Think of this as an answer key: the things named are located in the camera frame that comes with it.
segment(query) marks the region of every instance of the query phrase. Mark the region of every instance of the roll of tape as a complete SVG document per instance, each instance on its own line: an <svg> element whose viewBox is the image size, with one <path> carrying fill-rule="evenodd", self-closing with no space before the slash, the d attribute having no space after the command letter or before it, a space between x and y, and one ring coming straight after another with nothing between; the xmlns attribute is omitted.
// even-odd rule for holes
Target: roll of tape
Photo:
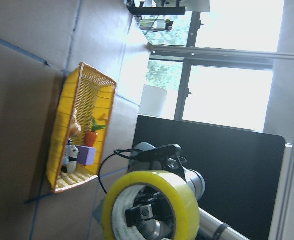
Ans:
<svg viewBox="0 0 294 240"><path fill-rule="evenodd" d="M196 198L179 176L162 170L134 171L120 178L109 190L102 210L105 240L144 240L135 226L127 227L125 210L133 207L138 192L145 186L162 193L174 217L173 240L194 240L199 228Z"/></svg>

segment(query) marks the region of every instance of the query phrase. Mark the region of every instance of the storage basket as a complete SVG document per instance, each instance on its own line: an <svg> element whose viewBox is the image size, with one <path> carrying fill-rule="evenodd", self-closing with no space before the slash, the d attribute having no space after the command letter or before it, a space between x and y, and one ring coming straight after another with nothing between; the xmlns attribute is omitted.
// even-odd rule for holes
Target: storage basket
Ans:
<svg viewBox="0 0 294 240"><path fill-rule="evenodd" d="M63 192L97 177L108 127L97 131L98 137L93 146L96 148L94 164L87 166L77 164L73 173L63 173L61 166L68 142L69 126L76 109L81 134L71 139L73 145L83 146L92 118L98 124L108 125L115 89L116 83L112 79L85 63L80 63L79 67L67 77L56 112L47 162L46 173L52 192Z"/></svg>

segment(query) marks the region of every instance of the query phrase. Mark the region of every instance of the purple box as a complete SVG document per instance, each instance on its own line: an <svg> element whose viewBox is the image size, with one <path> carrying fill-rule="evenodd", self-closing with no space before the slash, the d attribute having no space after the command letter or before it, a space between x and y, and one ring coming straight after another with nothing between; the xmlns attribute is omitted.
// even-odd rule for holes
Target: purple box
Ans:
<svg viewBox="0 0 294 240"><path fill-rule="evenodd" d="M92 165L96 155L96 149L88 146L76 146L79 150L77 163L82 165Z"/></svg>

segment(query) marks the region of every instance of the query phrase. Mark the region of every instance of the black partition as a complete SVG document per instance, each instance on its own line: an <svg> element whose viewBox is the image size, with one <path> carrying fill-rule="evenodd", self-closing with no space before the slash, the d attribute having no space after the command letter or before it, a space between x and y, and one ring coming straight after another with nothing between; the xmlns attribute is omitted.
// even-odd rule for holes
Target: black partition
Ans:
<svg viewBox="0 0 294 240"><path fill-rule="evenodd" d="M178 144L206 182L199 206L250 240L267 240L285 140L281 136L138 116L133 146Z"/></svg>

